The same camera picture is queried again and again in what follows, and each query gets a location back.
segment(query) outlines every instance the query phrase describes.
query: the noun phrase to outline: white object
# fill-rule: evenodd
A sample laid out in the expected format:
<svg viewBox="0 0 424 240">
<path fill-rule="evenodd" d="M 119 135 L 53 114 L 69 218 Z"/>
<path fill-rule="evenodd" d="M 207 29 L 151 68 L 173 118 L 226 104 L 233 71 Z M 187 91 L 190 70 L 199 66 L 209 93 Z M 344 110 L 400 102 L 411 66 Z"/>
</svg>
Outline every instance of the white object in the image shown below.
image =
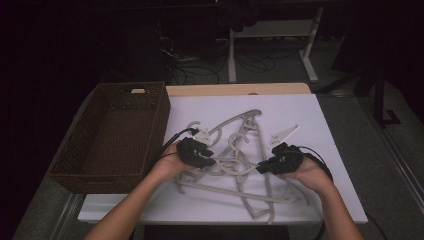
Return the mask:
<svg viewBox="0 0 424 240">
<path fill-rule="evenodd" d="M 207 128 L 200 130 L 196 135 L 193 136 L 193 139 L 198 142 L 204 143 L 209 147 L 212 146 L 213 143 L 209 136 Z"/>
<path fill-rule="evenodd" d="M 283 143 L 284 141 L 286 141 L 286 139 L 289 138 L 299 128 L 300 128 L 300 126 L 298 124 L 296 124 L 292 128 L 289 128 L 287 130 L 279 132 L 275 135 L 271 135 L 271 140 L 269 141 L 268 149 L 271 150 L 274 147 L 276 147 L 276 146 L 280 145 L 281 143 Z"/>
</svg>

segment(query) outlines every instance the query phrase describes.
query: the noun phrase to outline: black glove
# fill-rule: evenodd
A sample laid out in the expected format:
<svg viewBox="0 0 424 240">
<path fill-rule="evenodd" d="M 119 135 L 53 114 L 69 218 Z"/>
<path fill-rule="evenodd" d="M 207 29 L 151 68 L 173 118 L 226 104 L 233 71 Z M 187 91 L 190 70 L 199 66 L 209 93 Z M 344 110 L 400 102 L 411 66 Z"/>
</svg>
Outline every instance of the black glove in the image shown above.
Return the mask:
<svg viewBox="0 0 424 240">
<path fill-rule="evenodd" d="M 303 162 L 303 153 L 294 145 L 288 146 L 282 143 L 272 149 L 275 155 L 266 161 L 260 162 L 256 167 L 259 173 L 271 172 L 272 174 L 283 174 L 296 171 Z"/>
<path fill-rule="evenodd" d="M 207 149 L 206 144 L 192 138 L 184 138 L 177 144 L 177 150 L 181 161 L 190 166 L 204 168 L 215 164 L 213 159 L 203 157 L 213 155 L 213 152 Z"/>
</svg>

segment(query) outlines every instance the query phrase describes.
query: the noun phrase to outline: white table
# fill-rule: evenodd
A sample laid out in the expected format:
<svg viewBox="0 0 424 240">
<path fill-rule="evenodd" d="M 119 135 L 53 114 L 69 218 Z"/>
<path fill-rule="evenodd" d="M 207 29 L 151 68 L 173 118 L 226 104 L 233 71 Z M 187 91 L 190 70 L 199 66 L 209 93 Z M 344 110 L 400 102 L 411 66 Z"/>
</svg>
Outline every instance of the white table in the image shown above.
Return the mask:
<svg viewBox="0 0 424 240">
<path fill-rule="evenodd" d="M 367 218 L 358 196 L 343 165 L 334 140 L 331 136 L 324 115 L 316 96 L 313 94 L 290 95 L 251 95 L 251 96 L 200 96 L 200 97 L 170 97 L 171 113 L 165 136 L 165 141 L 175 133 L 186 128 L 192 121 L 200 121 L 200 128 L 209 130 L 219 123 L 239 113 L 251 109 L 259 109 L 262 115 L 256 117 L 260 124 L 263 141 L 268 143 L 270 135 L 299 124 L 301 127 L 287 143 L 307 146 L 317 151 L 326 161 L 333 173 L 334 182 L 346 203 L 346 206 L 356 223 L 365 223 Z M 228 126 L 223 140 L 235 131 L 234 126 Z M 241 146 L 249 159 L 258 155 L 256 147 L 258 139 L 248 136 L 249 144 Z M 218 153 L 226 144 L 225 140 L 213 147 Z M 267 157 L 272 153 L 267 150 Z M 234 179 L 231 177 L 207 176 L 203 183 L 233 188 Z M 291 190 L 290 197 L 298 200 L 288 204 L 274 204 L 276 217 L 273 224 L 308 224 L 322 221 L 322 209 L 318 196 L 303 188 L 310 204 L 306 206 L 302 196 Z M 280 194 L 284 183 L 272 176 L 273 193 Z M 253 220 L 243 206 L 240 197 L 208 192 L 184 187 L 186 193 L 177 191 L 175 184 L 170 181 L 163 184 L 154 194 L 146 210 L 140 216 L 140 223 L 148 224 L 267 224 L 268 217 Z M 252 172 L 245 184 L 247 192 L 264 193 L 263 176 Z M 84 222 L 97 222 L 110 211 L 125 195 L 87 195 L 78 219 Z M 266 206 L 258 200 L 250 201 L 255 209 Z"/>
</svg>

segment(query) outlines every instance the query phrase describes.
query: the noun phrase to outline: hand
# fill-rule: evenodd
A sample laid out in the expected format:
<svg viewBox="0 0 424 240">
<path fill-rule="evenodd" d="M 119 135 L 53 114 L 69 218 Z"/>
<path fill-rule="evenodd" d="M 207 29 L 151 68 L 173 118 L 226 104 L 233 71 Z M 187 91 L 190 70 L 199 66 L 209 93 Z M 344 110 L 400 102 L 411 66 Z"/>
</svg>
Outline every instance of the hand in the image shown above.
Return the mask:
<svg viewBox="0 0 424 240">
<path fill-rule="evenodd" d="M 333 182 L 327 174 L 311 159 L 304 157 L 300 167 L 292 173 L 277 175 L 277 177 L 286 179 L 294 178 L 302 183 L 305 187 L 320 194 L 326 189 L 334 187 Z"/>
<path fill-rule="evenodd" d="M 177 143 L 172 144 L 164 151 L 148 175 L 158 177 L 161 182 L 165 182 L 176 177 L 182 171 L 195 169 L 181 161 L 177 153 Z"/>
</svg>

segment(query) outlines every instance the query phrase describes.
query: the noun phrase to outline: table leg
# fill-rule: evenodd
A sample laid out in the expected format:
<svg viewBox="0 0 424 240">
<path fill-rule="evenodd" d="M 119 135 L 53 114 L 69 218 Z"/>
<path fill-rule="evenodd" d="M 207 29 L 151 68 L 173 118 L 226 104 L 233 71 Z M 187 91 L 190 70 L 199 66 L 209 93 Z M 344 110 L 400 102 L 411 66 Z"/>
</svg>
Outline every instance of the table leg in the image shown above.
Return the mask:
<svg viewBox="0 0 424 240">
<path fill-rule="evenodd" d="M 315 73 L 315 70 L 311 64 L 311 61 L 309 60 L 309 54 L 311 53 L 312 44 L 314 43 L 315 36 L 317 34 L 319 22 L 321 20 L 323 11 L 324 11 L 323 7 L 318 8 L 314 17 L 314 21 L 312 22 L 312 25 L 311 25 L 311 30 L 309 31 L 308 42 L 306 44 L 306 47 L 305 49 L 299 51 L 300 58 L 302 59 L 302 62 L 303 62 L 303 66 L 305 66 L 306 73 L 308 74 L 309 80 L 311 82 L 318 81 L 317 74 Z"/>
</svg>

